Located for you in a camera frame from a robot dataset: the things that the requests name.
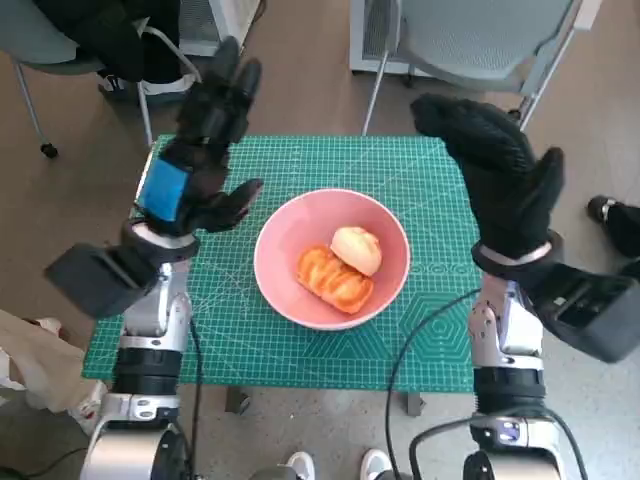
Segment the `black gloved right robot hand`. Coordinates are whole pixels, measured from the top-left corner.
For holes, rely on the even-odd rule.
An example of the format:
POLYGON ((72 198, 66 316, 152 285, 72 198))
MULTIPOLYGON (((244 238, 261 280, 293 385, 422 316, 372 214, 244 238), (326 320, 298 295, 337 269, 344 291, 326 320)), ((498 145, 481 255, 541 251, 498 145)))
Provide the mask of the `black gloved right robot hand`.
POLYGON ((464 178, 481 244, 519 259, 549 241, 564 186, 564 152, 536 157, 516 121, 496 106, 424 94, 410 105, 416 130, 445 143, 464 178))

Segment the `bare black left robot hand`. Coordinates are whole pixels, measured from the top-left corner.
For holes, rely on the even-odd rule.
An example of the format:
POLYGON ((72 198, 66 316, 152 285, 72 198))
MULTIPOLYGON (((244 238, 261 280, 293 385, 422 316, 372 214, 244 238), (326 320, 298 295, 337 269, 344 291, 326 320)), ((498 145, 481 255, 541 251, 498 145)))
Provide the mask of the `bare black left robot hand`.
POLYGON ((238 41, 225 38, 202 80, 189 89, 175 136, 147 170, 136 207, 159 235, 231 230, 263 186, 261 179, 253 178, 230 193, 223 190, 229 149, 248 129, 262 73, 258 60, 242 63, 240 57, 238 41))

